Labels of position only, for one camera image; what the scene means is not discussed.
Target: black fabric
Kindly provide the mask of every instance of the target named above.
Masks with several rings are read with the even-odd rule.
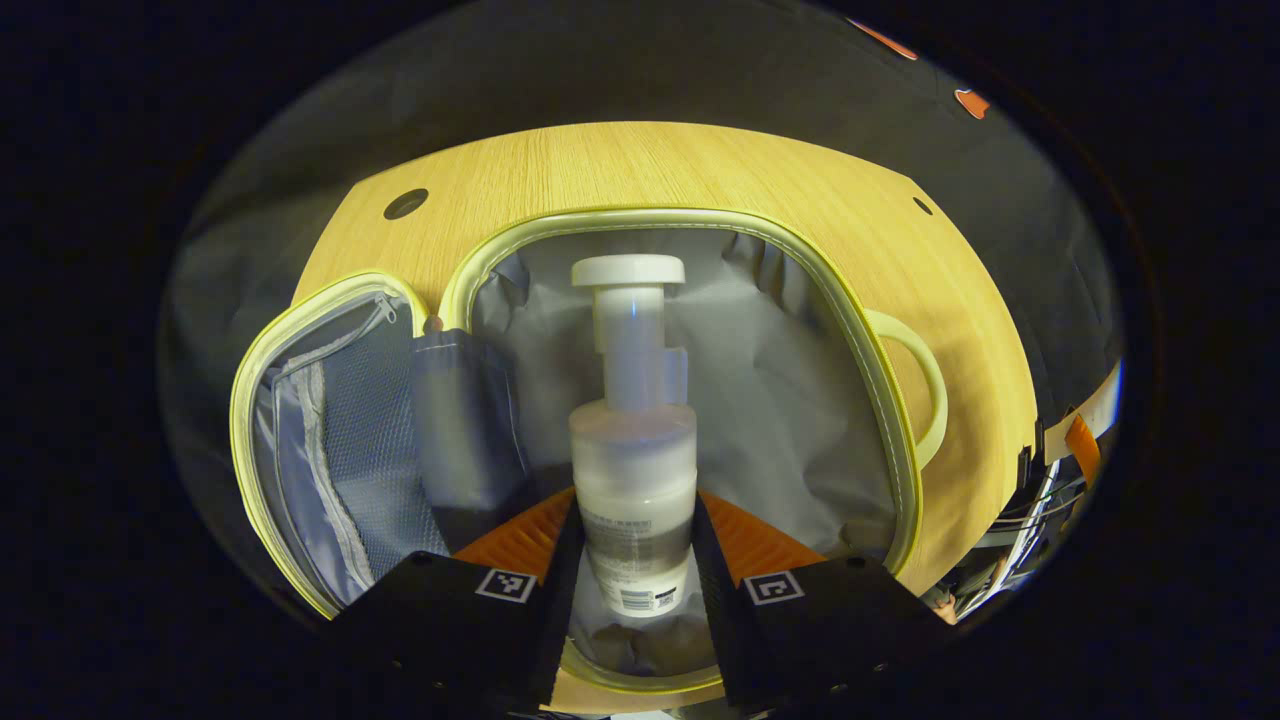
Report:
[[[1048,160],[998,109],[969,117],[957,87],[968,86],[838,15],[765,1],[476,3],[356,59],[239,152],[177,255],[161,311],[160,391],[204,520],[251,577],[287,584],[241,507],[227,404],[239,360],[288,306],[347,190],[436,150],[566,123],[742,127],[911,177],[991,272],[1023,338],[1041,415],[1056,420],[1117,357],[1102,250]]]

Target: barcode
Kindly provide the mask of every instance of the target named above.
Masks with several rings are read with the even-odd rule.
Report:
[[[652,610],[653,609],[653,593],[652,592],[622,592],[622,607],[626,610]]]

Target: pump nozzle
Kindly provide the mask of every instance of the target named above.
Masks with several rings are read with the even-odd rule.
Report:
[[[621,411],[663,402],[663,284],[684,283],[669,255],[603,255],[573,264],[577,287],[595,290],[595,351],[604,355],[604,401]]]

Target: foam pump bottle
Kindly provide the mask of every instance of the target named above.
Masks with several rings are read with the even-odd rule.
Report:
[[[594,290],[604,398],[568,418],[586,552],[611,610],[654,618],[680,606],[698,486],[696,416],[684,348],[666,347],[663,284],[684,283],[668,255],[605,255],[573,265]]]

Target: mesh pocket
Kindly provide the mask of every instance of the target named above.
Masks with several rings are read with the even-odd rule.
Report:
[[[329,477],[374,579],[406,555],[448,555],[417,469],[408,323],[383,323],[323,360]]]

